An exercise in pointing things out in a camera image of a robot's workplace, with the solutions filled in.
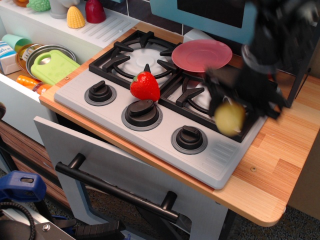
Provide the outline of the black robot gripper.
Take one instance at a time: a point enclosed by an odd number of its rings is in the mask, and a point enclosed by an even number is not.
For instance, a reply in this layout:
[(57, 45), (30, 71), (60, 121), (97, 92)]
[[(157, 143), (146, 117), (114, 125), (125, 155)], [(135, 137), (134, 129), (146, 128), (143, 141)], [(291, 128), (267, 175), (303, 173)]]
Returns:
[(244, 127), (252, 126), (259, 117), (267, 116), (276, 120), (282, 108), (287, 106), (287, 100), (277, 92), (277, 84), (269, 80), (269, 76), (275, 77), (269, 70), (274, 71), (275, 68), (260, 64), (248, 45), (241, 47), (241, 56), (241, 69), (205, 69), (203, 83), (211, 97), (208, 115), (213, 117), (216, 109), (229, 97), (244, 105)]

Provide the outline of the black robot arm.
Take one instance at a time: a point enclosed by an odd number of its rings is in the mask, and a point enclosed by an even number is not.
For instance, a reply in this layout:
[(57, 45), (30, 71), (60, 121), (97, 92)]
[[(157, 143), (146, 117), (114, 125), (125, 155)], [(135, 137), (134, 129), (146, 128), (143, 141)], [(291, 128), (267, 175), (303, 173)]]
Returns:
[(205, 68), (204, 84), (211, 101), (208, 115), (215, 117), (223, 97), (244, 104), (258, 116), (277, 119), (289, 101), (277, 92), (275, 78), (284, 64), (297, 64), (298, 56), (313, 49), (312, 22), (319, 18), (318, 0), (254, 0), (257, 15), (254, 35), (241, 47), (243, 66), (235, 78)]

